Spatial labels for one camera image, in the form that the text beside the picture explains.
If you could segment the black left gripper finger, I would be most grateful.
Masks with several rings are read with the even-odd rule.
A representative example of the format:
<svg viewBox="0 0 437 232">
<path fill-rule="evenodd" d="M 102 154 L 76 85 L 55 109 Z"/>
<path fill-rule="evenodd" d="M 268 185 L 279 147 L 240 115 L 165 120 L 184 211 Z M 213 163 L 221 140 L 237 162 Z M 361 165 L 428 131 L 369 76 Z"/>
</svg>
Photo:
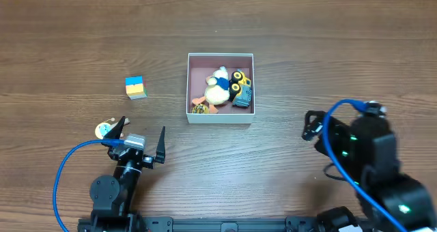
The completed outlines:
<svg viewBox="0 0 437 232">
<path fill-rule="evenodd" d="M 122 130 L 126 123 L 126 117 L 123 116 L 116 124 L 112 124 L 105 128 L 104 133 L 102 134 L 104 139 L 119 139 L 122 135 Z"/>
<path fill-rule="evenodd" d="M 166 152 L 165 127 L 163 126 L 161 133 L 160 133 L 160 138 L 159 138 L 159 141 L 157 144 L 157 148 L 156 148 L 155 162 L 160 163 L 160 164 L 164 164 L 165 163 L 165 152 Z"/>
</svg>

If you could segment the yellow wheel-shaped toy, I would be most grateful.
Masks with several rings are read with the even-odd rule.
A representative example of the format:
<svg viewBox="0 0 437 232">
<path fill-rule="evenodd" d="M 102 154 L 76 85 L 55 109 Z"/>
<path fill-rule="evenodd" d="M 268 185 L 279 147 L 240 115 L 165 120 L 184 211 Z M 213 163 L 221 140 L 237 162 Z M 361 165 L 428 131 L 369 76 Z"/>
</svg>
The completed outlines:
<svg viewBox="0 0 437 232">
<path fill-rule="evenodd" d="M 196 104 L 191 110 L 194 114 L 209 114 L 209 108 L 205 104 Z"/>
</svg>

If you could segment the yellow plush duck toy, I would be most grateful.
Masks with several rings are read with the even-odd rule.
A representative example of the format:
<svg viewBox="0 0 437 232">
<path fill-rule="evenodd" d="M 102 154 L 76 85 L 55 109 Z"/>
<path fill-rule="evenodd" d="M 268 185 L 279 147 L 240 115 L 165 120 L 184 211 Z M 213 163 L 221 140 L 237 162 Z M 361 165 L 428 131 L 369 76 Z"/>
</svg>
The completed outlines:
<svg viewBox="0 0 437 232">
<path fill-rule="evenodd" d="M 208 112 L 217 114 L 217 105 L 224 104 L 230 98 L 229 74 L 225 66 L 221 66 L 212 75 L 206 78 L 207 87 L 204 95 L 200 98 L 192 99 L 194 105 L 208 103 Z"/>
</svg>

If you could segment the grey and yellow toy truck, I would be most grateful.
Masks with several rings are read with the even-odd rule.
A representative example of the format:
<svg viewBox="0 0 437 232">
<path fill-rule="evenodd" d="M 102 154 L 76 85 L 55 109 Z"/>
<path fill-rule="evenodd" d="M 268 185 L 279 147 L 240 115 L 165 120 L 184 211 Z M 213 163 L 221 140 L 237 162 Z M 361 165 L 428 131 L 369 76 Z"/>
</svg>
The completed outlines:
<svg viewBox="0 0 437 232">
<path fill-rule="evenodd" d="M 252 82 L 245 73 L 238 69 L 231 74 L 229 81 L 229 101 L 234 106 L 249 107 L 252 99 Z"/>
</svg>

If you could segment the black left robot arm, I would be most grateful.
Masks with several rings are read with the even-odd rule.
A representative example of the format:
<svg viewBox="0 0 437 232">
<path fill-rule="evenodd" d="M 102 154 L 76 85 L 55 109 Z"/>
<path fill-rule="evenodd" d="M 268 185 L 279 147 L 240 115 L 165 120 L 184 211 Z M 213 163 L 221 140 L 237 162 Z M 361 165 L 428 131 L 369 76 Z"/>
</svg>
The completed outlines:
<svg viewBox="0 0 437 232">
<path fill-rule="evenodd" d="M 138 134 L 129 134 L 123 143 L 115 147 L 105 143 L 108 156 L 116 161 L 114 173 L 103 175 L 94 180 L 90 187 L 93 201 L 92 218 L 139 220 L 141 215 L 131 210 L 131 203 L 142 169 L 153 169 L 156 163 L 165 162 L 165 129 L 160 133 L 156 155 L 145 153 L 146 138 Z"/>
</svg>

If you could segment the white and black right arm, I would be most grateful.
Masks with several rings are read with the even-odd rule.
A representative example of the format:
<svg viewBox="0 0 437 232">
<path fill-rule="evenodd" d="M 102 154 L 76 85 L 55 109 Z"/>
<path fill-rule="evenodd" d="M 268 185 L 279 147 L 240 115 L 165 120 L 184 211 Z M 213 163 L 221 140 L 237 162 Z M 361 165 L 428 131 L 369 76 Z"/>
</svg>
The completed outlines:
<svg viewBox="0 0 437 232">
<path fill-rule="evenodd" d="M 364 220 L 344 208 L 317 216 L 316 231 L 435 231 L 436 211 L 426 187 L 401 171 L 397 139 L 385 108 L 375 101 L 343 99 L 329 111 L 307 111 L 302 138 L 354 189 Z"/>
</svg>

